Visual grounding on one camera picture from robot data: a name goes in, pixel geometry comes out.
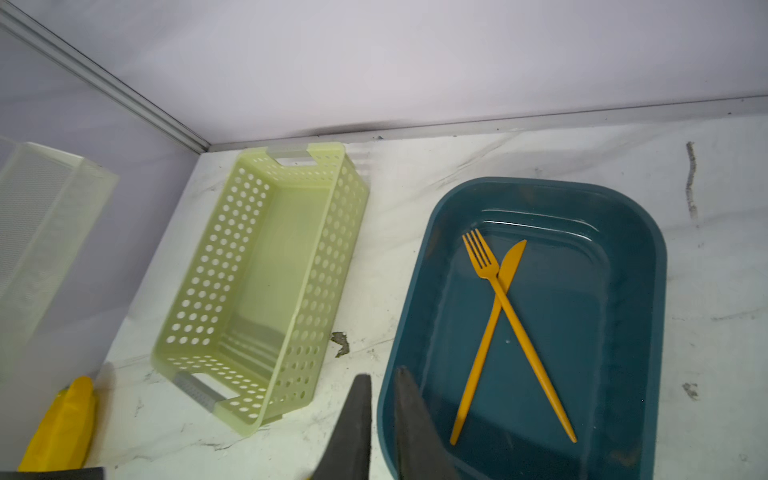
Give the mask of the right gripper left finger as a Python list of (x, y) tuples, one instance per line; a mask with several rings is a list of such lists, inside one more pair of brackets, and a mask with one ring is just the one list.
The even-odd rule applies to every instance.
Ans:
[(368, 480), (372, 430), (372, 382), (368, 374), (357, 375), (318, 466), (313, 480)]

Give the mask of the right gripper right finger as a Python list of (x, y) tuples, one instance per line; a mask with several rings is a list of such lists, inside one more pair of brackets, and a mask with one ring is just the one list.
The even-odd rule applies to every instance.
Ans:
[(395, 373), (395, 440), (398, 479), (459, 478), (406, 367)]

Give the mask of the light green plastic basket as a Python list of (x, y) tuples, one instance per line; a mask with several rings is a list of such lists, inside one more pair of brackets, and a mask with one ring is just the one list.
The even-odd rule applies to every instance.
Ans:
[(338, 142), (236, 158), (151, 355), (235, 432), (308, 405), (369, 190)]

